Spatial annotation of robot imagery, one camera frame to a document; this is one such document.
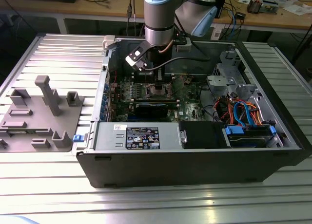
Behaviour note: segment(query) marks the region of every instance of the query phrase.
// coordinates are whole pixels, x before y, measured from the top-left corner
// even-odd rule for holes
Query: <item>metal bracket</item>
[[[219,40],[221,36],[222,29],[224,29],[225,24],[216,24],[213,30],[213,33],[211,34],[210,39],[211,40]]]
[[[185,131],[180,131],[180,139],[181,139],[181,142],[183,144],[187,143],[187,137],[186,137],[186,132]]]
[[[109,50],[111,49],[113,45],[115,43],[115,36],[114,35],[106,35],[104,36],[104,40],[103,40],[103,49],[104,50]]]

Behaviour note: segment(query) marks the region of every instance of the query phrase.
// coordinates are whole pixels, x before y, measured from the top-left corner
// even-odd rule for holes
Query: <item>table leg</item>
[[[223,23],[218,23],[214,25],[214,30],[213,33],[211,34],[211,40],[219,40],[221,36],[222,29],[224,28],[225,24]]]
[[[68,30],[67,30],[67,27],[66,27],[66,24],[65,24],[64,17],[57,16],[56,19],[57,19],[57,22],[58,22],[59,32],[61,34],[68,34]]]

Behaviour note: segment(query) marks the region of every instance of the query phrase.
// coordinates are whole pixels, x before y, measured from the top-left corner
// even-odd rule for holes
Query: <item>floor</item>
[[[52,18],[36,18],[25,17],[27,22],[38,33],[59,33],[57,22]],[[14,65],[18,62],[24,51],[27,49],[30,42],[35,37],[35,33],[30,29],[23,20],[19,17],[14,17],[14,26],[9,27],[2,23],[0,27],[0,83],[2,83]],[[107,22],[100,21],[97,25],[93,20],[82,19],[67,19],[66,24],[68,26],[70,34],[84,34],[84,35],[126,35],[126,23],[125,22]],[[209,39],[212,33],[212,29],[207,33],[204,38]],[[242,30],[232,40],[246,41],[249,31]],[[129,35],[134,35],[134,27],[130,25]],[[303,37],[304,34],[297,34],[299,37]],[[273,33],[268,42],[272,42],[284,53],[284,55],[291,59],[298,46],[299,42],[296,41],[289,33]],[[296,62],[296,69],[303,75],[303,77],[310,81],[311,77],[307,73],[306,69],[311,67],[312,63],[312,48],[307,49],[301,58]]]

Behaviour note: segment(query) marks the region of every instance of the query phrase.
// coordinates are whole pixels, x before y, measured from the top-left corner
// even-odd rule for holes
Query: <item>metal slotted table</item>
[[[77,91],[85,97],[76,132],[87,132],[102,68],[102,41],[102,36],[37,37],[1,87],[0,114],[11,104],[8,96],[13,88],[42,95],[33,81],[39,74],[49,75],[51,88],[57,88],[60,95]],[[294,109],[298,116],[293,116],[311,140],[311,92],[302,77],[276,48],[254,43],[245,46],[263,72],[272,75],[269,81],[280,90],[277,94],[289,110]],[[300,95],[280,87],[283,84],[276,81],[280,72],[293,75],[294,79],[289,75],[283,79],[293,80],[290,83],[296,87],[291,90],[299,90]],[[293,102],[297,101],[305,105],[295,110]],[[77,147],[82,146],[75,144],[67,153],[0,153],[0,213],[25,216],[41,224],[312,221],[311,158],[296,167],[282,168],[263,183],[97,189],[90,186],[75,158]]]

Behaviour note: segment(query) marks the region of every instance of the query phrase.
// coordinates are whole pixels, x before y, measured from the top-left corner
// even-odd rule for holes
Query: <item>black plastic cover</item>
[[[222,128],[224,124],[211,121],[181,121],[180,131],[186,133],[184,149],[224,149],[228,148]]]

